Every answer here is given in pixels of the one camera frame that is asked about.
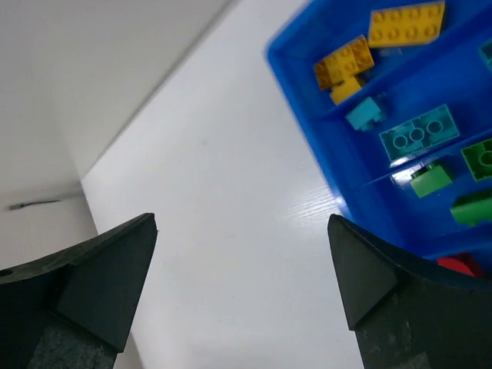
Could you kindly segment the teal rectangular lego brick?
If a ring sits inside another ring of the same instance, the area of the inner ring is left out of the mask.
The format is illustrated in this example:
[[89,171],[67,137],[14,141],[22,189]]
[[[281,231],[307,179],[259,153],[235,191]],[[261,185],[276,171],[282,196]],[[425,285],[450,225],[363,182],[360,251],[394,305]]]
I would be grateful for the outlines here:
[[460,132],[447,105],[441,105],[380,133],[390,161],[414,157],[451,139]]

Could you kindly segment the small green lego brick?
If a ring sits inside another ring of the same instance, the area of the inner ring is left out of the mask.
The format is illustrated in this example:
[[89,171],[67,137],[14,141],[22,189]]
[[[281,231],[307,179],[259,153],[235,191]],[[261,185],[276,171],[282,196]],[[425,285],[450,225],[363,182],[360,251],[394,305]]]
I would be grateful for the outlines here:
[[423,198],[453,183],[453,175],[447,166],[434,161],[411,174],[410,184],[414,193]]

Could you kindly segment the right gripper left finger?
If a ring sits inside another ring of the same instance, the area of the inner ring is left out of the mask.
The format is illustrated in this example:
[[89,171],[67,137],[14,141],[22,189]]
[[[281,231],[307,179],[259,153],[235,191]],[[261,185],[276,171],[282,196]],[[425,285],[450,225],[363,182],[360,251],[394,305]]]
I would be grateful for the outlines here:
[[112,368],[125,349],[155,250],[144,213],[1,271],[3,368]]

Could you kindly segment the small light blue lego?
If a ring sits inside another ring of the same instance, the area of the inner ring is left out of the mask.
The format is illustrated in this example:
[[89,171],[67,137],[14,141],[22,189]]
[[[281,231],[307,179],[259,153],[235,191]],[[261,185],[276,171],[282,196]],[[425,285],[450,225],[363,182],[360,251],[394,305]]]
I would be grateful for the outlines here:
[[367,97],[349,111],[345,119],[356,131],[370,131],[387,119],[387,109],[381,98]]

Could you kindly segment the red arch lego brick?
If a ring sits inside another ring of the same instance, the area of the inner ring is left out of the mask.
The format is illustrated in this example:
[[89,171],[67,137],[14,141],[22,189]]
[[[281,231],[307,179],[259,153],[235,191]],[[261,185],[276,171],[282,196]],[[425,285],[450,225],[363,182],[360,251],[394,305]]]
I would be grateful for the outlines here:
[[469,253],[440,257],[437,259],[437,264],[461,274],[487,279],[487,274]]

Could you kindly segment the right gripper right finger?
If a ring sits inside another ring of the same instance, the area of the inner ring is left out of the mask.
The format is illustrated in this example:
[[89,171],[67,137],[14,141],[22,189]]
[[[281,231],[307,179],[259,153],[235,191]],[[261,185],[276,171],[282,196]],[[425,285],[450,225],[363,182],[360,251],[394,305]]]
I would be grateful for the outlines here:
[[340,215],[327,225],[365,368],[489,368],[491,282],[411,254]]

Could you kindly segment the orange small lego brick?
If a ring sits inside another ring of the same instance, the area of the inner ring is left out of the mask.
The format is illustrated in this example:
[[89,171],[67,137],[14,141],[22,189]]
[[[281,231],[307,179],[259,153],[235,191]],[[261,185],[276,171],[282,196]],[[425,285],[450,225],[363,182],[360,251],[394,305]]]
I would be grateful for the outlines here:
[[366,81],[362,77],[351,76],[331,87],[330,98],[335,105],[339,105],[358,93],[365,85]]

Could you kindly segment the yellow lego brick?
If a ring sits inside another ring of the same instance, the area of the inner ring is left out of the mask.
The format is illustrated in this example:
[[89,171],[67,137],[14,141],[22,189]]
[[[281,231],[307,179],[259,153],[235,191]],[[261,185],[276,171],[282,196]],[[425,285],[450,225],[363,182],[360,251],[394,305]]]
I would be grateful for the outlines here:
[[374,60],[364,35],[360,35],[314,64],[314,76],[321,91],[374,67]]
[[384,8],[371,12],[370,48],[425,45],[439,37],[445,1]]

